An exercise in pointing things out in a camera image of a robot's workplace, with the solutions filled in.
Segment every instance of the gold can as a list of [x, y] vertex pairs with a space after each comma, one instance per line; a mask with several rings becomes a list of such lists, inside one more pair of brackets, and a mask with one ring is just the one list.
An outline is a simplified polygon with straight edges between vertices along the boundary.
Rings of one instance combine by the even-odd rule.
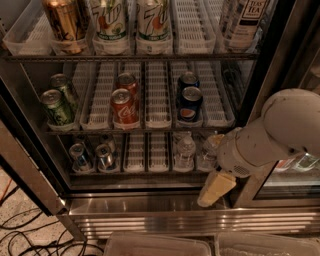
[[[49, 20], [55, 38], [62, 42], [74, 42], [85, 38], [88, 19], [88, 10], [83, 7], [84, 1], [78, 0], [42, 0], [42, 4]], [[68, 54], [77, 54], [83, 51], [82, 47], [64, 49]]]

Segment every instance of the red can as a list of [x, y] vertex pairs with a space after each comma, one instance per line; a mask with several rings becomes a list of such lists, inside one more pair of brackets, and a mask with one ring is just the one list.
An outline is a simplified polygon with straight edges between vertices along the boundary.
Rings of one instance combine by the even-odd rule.
[[119, 124], [133, 124], [139, 121], [133, 97], [127, 89], [117, 89], [111, 95], [111, 107], [115, 121]]
[[136, 110], [139, 110], [139, 84], [132, 73], [121, 73], [116, 80], [116, 87], [130, 91], [135, 101]]

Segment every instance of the stainless steel base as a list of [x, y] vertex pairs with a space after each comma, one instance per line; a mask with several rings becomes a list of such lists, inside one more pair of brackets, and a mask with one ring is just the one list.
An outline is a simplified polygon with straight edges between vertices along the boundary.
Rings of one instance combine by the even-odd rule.
[[196, 200], [190, 193], [73, 199], [66, 215], [87, 239], [107, 239], [114, 231], [199, 237], [220, 231], [315, 233], [320, 228], [320, 207], [230, 209], [221, 200], [201, 208]]

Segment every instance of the can lid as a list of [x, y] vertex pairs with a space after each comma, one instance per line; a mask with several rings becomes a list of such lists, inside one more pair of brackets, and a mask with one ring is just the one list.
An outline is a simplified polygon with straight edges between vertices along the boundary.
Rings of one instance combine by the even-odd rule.
[[50, 85], [52, 87], [60, 87], [68, 84], [68, 77], [64, 74], [56, 74], [50, 78]]
[[61, 97], [62, 97], [62, 94], [60, 91], [52, 89], [52, 90], [45, 91], [41, 95], [40, 101], [42, 104], [52, 105], [59, 102], [59, 100], [61, 100]]
[[202, 92], [193, 86], [189, 86], [183, 89], [182, 96], [189, 101], [198, 101], [202, 98]]
[[112, 153], [110, 147], [106, 144], [99, 145], [96, 148], [95, 152], [96, 152], [97, 157], [106, 157], [106, 156], [111, 155], [111, 153]]
[[112, 93], [111, 100], [116, 104], [125, 104], [131, 98], [130, 91], [127, 89], [117, 89]]
[[180, 79], [185, 84], [194, 85], [199, 82], [198, 77], [192, 71], [186, 71], [184, 74], [180, 76]]
[[137, 81], [136, 77], [134, 74], [126, 72], [122, 73], [118, 76], [117, 78], [117, 83], [120, 85], [131, 85]]
[[71, 148], [69, 149], [69, 153], [71, 156], [81, 156], [84, 152], [84, 145], [81, 143], [76, 143], [74, 145], [71, 146]]

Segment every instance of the bottle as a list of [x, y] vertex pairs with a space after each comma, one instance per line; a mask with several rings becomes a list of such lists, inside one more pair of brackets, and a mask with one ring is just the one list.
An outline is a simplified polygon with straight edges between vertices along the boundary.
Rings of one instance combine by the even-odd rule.
[[196, 144], [191, 136], [183, 137], [177, 144], [177, 153], [175, 154], [174, 170], [178, 172], [192, 171], [194, 167], [194, 155], [196, 153]]
[[220, 30], [227, 51], [247, 51], [254, 40], [269, 0], [226, 0], [220, 18]]
[[198, 157], [197, 169], [204, 172], [214, 171], [218, 165], [217, 151], [224, 137], [223, 134], [210, 135], [202, 145], [201, 154]]
[[293, 169], [298, 172], [307, 172], [313, 169], [319, 161], [318, 157], [306, 153], [294, 166]]

